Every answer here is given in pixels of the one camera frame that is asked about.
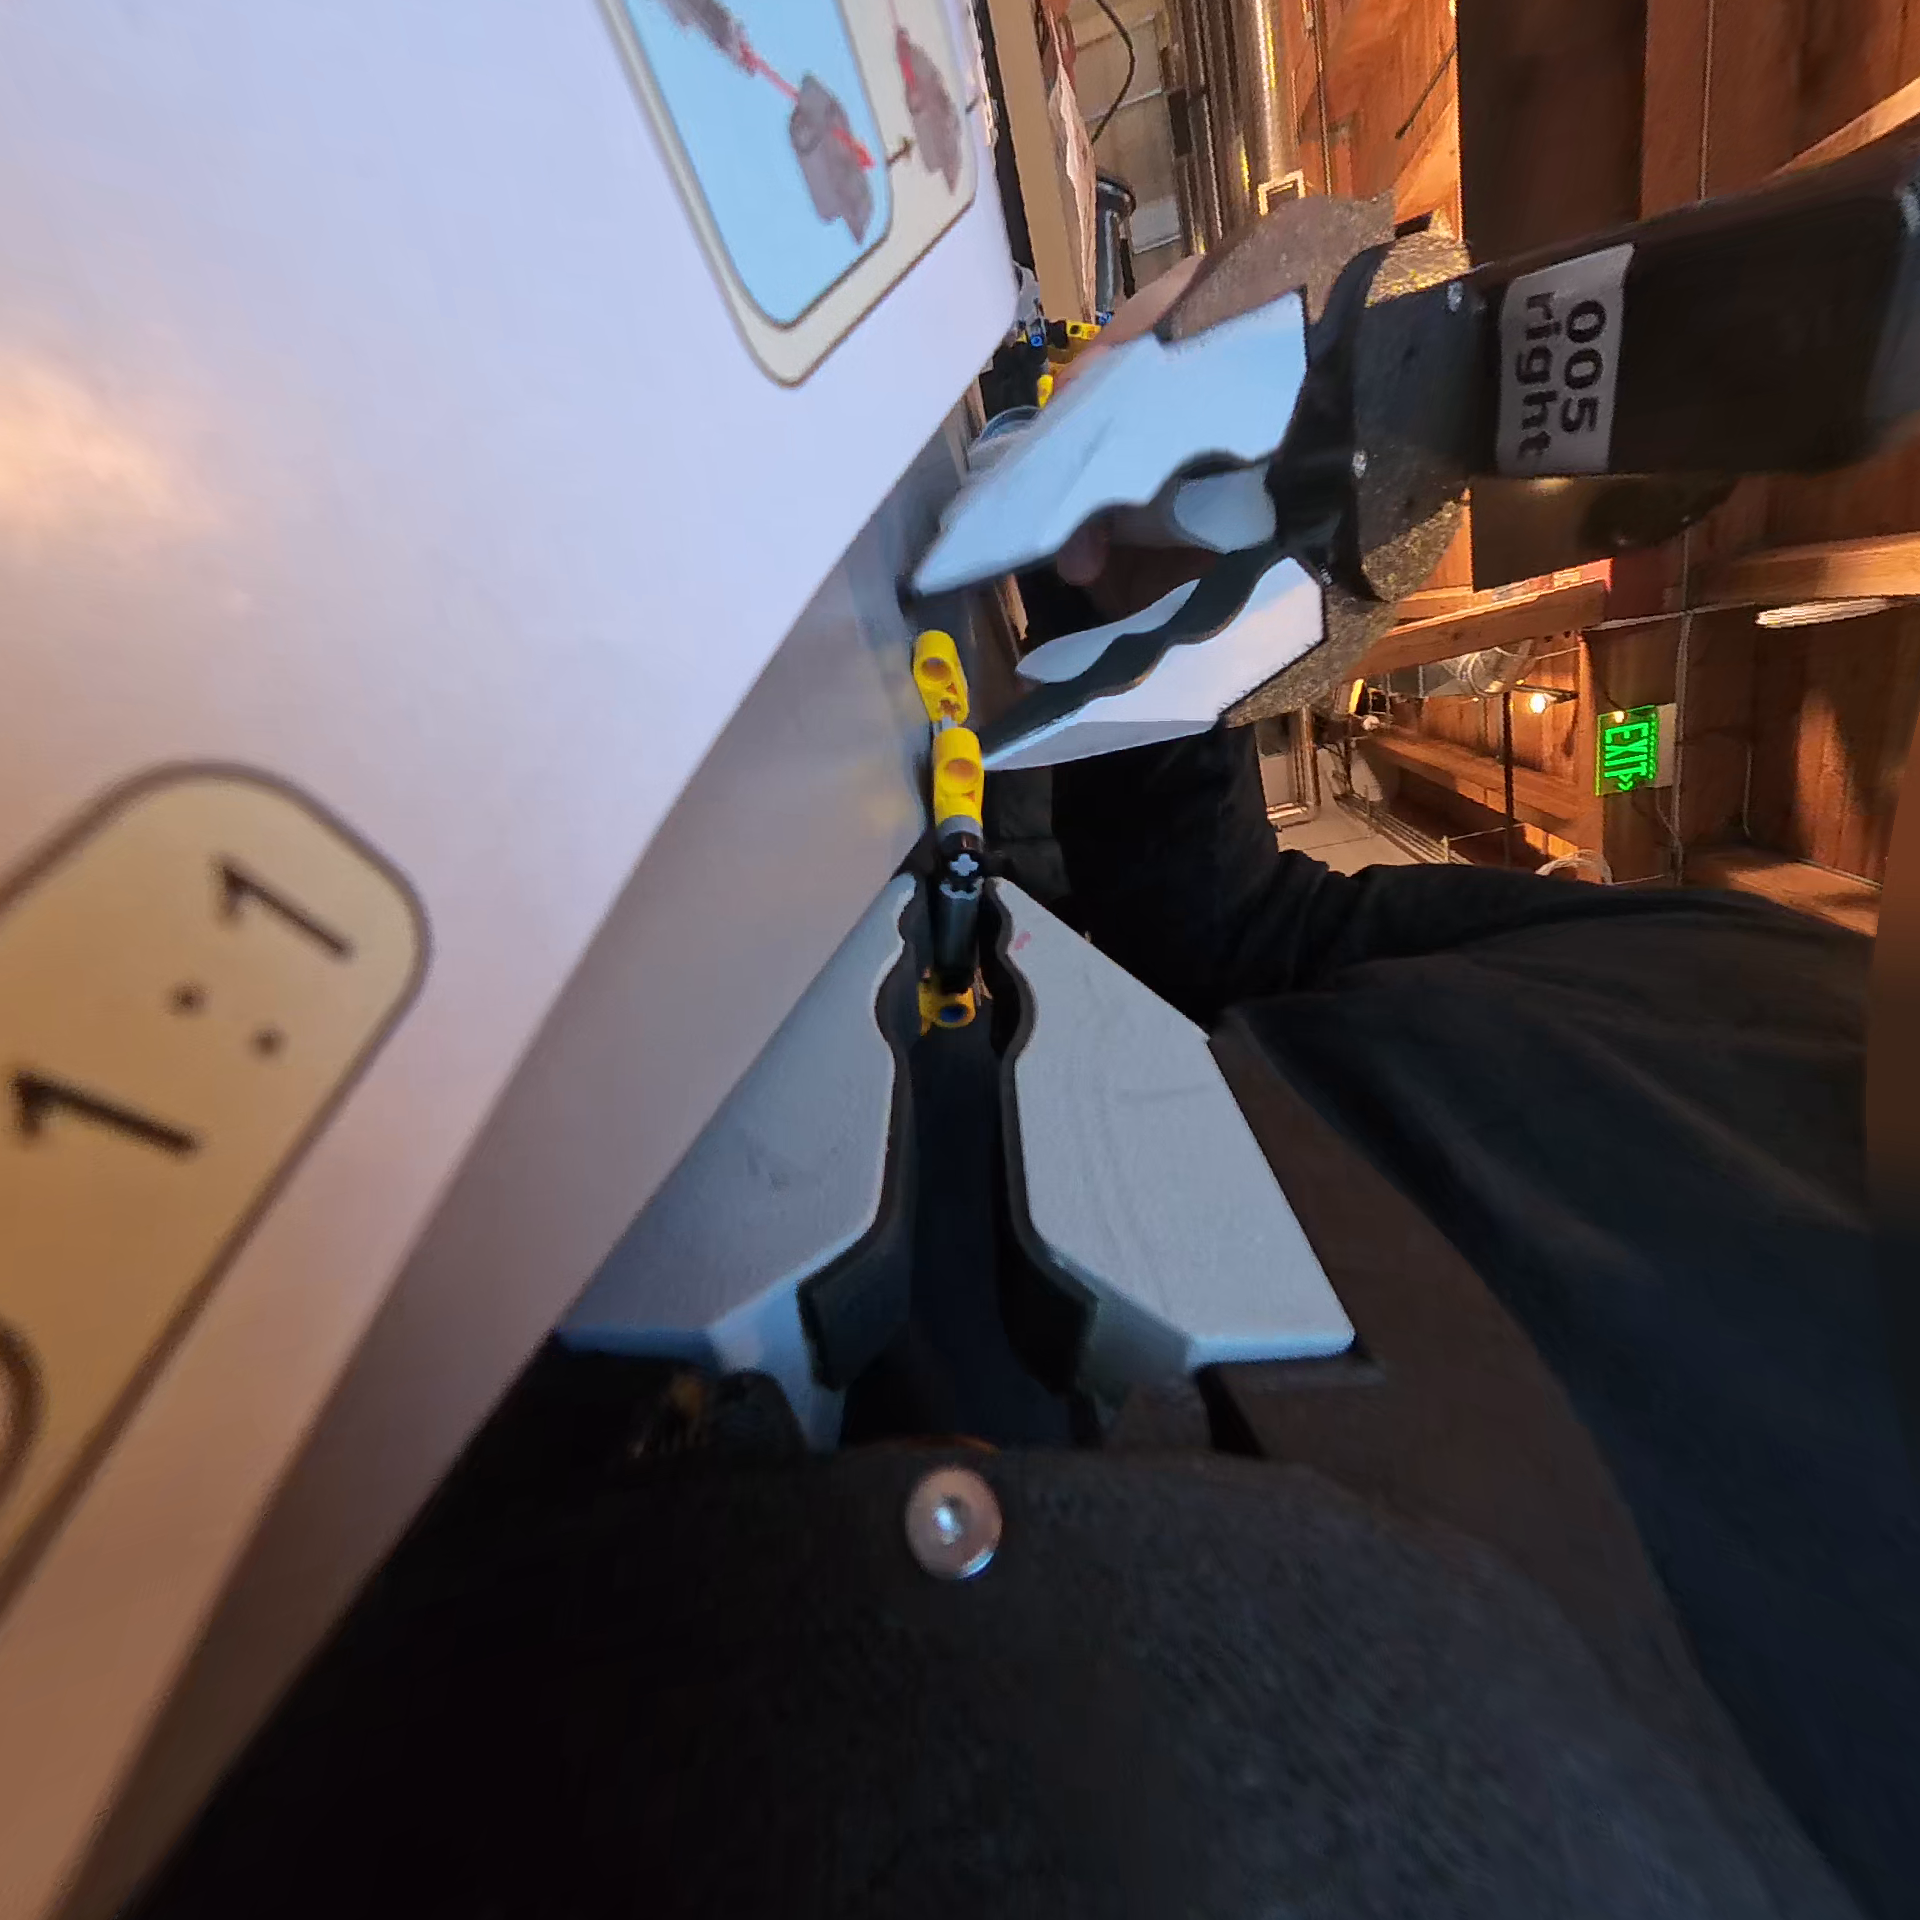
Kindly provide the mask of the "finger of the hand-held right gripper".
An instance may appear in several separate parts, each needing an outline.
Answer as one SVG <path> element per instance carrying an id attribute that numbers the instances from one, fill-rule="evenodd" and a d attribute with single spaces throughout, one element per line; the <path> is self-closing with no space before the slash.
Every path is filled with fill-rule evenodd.
<path id="1" fill-rule="evenodd" d="M 1142 334 L 1091 372 L 954 496 L 913 572 L 921 597 L 1053 561 L 1094 517 L 1144 510 L 1191 468 L 1264 463 L 1309 372 L 1301 289 L 1202 331 Z"/>
<path id="2" fill-rule="evenodd" d="M 1026 690 L 980 726 L 986 772 L 1058 766 L 1210 732 L 1327 636 L 1325 585 L 1282 556 L 1233 554 L 1142 612 L 1047 641 Z"/>

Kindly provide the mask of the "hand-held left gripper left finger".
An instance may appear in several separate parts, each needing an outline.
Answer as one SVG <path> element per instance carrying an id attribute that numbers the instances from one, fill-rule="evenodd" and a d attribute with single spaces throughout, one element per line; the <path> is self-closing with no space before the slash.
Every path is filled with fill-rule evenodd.
<path id="1" fill-rule="evenodd" d="M 812 1447 L 910 1304 L 908 1056 L 924 899 L 896 875 L 559 1325 L 570 1349 L 759 1373 Z"/>

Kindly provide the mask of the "silver ventilation duct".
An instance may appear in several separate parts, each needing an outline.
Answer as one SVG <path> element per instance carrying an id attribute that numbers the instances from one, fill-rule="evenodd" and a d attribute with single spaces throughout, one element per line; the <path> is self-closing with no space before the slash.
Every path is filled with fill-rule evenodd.
<path id="1" fill-rule="evenodd" d="M 1289 22 L 1299 4 L 1167 5 L 1164 93 L 1194 254 L 1313 187 L 1301 153 Z"/>

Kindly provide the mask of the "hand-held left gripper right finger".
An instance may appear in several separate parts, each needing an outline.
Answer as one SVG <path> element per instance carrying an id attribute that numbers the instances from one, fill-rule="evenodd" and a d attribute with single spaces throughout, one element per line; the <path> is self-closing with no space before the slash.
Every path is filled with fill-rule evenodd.
<path id="1" fill-rule="evenodd" d="M 1202 1025 L 1018 883 L 990 885 L 1016 1025 L 1013 1225 L 1109 1404 L 1218 1363 L 1325 1362 L 1354 1323 Z"/>

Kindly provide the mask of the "open instruction booklet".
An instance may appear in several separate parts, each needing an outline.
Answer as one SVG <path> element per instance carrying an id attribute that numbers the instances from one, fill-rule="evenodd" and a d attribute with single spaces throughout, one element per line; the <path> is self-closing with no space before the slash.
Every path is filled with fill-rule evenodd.
<path id="1" fill-rule="evenodd" d="M 5 1915 L 1015 312 L 969 4 L 5 4 Z"/>

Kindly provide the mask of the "grey yellow brick assembly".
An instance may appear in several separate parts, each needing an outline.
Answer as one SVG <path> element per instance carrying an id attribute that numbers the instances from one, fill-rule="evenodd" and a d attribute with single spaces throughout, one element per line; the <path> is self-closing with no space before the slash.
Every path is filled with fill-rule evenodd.
<path id="1" fill-rule="evenodd" d="M 958 721 L 937 723 L 928 761 L 932 875 L 931 958 L 918 985 L 923 1034 L 967 1028 L 979 1012 L 980 907 L 989 877 L 984 803 L 979 736 Z"/>

